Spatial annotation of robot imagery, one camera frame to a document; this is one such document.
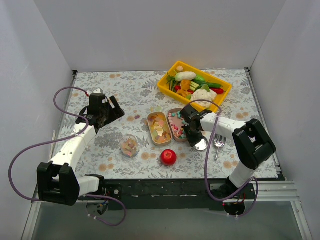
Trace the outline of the silver jar lid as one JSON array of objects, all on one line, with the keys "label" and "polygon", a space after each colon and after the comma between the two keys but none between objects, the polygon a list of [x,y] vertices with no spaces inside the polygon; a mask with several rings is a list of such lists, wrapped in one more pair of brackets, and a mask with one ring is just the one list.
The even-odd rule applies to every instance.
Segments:
[{"label": "silver jar lid", "polygon": [[208,147],[208,140],[206,137],[202,137],[201,140],[194,146],[197,151],[204,151]]}]

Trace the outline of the pink tray colourful candies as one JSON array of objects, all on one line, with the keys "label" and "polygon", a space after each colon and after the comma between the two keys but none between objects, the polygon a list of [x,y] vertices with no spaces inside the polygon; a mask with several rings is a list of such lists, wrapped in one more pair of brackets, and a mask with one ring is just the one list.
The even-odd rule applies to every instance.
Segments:
[{"label": "pink tray colourful candies", "polygon": [[185,130],[183,128],[186,122],[181,115],[181,110],[181,108],[173,108],[167,113],[167,121],[172,133],[172,137],[179,143],[187,141]]}]

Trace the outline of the metal scoop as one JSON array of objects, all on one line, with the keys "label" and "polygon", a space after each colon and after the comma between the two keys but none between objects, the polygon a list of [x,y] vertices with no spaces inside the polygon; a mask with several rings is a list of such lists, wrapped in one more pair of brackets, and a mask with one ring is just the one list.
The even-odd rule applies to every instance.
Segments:
[{"label": "metal scoop", "polygon": [[222,135],[219,135],[219,134],[214,135],[214,146],[216,147],[216,153],[214,156],[215,162],[218,160],[219,150],[220,150],[220,148],[225,146],[226,140],[227,140],[227,138]]}]

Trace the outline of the beige tray gummy candies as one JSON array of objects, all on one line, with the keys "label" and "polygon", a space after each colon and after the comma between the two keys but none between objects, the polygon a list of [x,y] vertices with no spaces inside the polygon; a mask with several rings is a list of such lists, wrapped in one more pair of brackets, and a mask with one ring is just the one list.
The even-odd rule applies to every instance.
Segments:
[{"label": "beige tray gummy candies", "polygon": [[147,117],[151,140],[154,145],[166,146],[172,141],[172,133],[163,112],[152,112]]}]

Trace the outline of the clear glass jar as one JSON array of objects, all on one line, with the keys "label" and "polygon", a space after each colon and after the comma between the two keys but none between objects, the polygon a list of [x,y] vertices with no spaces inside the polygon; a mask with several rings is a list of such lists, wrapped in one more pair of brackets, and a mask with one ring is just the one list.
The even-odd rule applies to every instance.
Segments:
[{"label": "clear glass jar", "polygon": [[134,158],[139,153],[139,143],[132,134],[126,134],[119,142],[122,154],[127,158]]}]

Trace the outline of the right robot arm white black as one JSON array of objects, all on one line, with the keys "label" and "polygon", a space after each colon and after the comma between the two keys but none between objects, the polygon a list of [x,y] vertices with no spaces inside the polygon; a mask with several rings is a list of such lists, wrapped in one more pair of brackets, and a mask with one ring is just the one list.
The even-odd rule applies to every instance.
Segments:
[{"label": "right robot arm white black", "polygon": [[262,123],[257,119],[250,121],[232,120],[220,117],[220,113],[210,110],[197,111],[190,104],[181,110],[187,122],[184,127],[187,141],[191,147],[196,146],[204,138],[202,132],[211,132],[210,146],[215,134],[232,140],[235,145],[239,163],[225,183],[218,189],[210,190],[208,182],[208,148],[204,163],[204,182],[208,195],[215,201],[223,202],[230,198],[237,199],[245,192],[245,187],[254,178],[254,173],[262,163],[275,152],[276,146]]}]

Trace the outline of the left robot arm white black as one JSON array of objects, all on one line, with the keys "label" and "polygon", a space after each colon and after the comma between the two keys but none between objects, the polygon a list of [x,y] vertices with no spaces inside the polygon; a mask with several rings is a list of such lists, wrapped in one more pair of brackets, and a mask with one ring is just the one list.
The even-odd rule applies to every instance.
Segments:
[{"label": "left robot arm white black", "polygon": [[106,196],[102,176],[89,174],[78,178],[75,168],[99,130],[124,115],[114,96],[106,97],[104,93],[92,93],[89,96],[89,104],[80,111],[70,138],[49,162],[42,162],[37,167],[38,196],[41,201],[73,206],[87,194],[95,200]]}]

